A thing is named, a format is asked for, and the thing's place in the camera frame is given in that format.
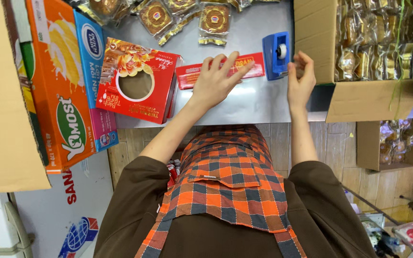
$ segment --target yomost logo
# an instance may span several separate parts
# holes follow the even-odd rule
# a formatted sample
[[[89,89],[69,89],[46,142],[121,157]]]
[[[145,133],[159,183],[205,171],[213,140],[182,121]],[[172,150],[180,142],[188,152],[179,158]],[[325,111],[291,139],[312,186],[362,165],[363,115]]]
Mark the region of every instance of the yomost logo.
[[[103,44],[98,32],[90,24],[82,26],[82,42],[89,55],[95,60],[100,60],[103,56]]]
[[[66,100],[60,97],[58,101],[57,124],[66,142],[62,143],[61,147],[69,151],[67,158],[71,160],[76,154],[84,152],[87,133],[81,113],[73,105],[71,98]]]

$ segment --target person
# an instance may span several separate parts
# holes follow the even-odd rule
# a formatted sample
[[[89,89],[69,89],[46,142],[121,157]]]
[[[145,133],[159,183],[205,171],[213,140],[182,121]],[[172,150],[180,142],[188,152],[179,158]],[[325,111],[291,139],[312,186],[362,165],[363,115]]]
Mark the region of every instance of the person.
[[[289,177],[274,172],[255,126],[204,127],[167,190],[166,163],[186,133],[254,65],[227,77],[238,55],[221,68],[225,55],[205,59],[190,100],[123,169],[94,257],[376,257],[340,182],[318,161],[306,110],[314,63],[303,52],[288,64]]]

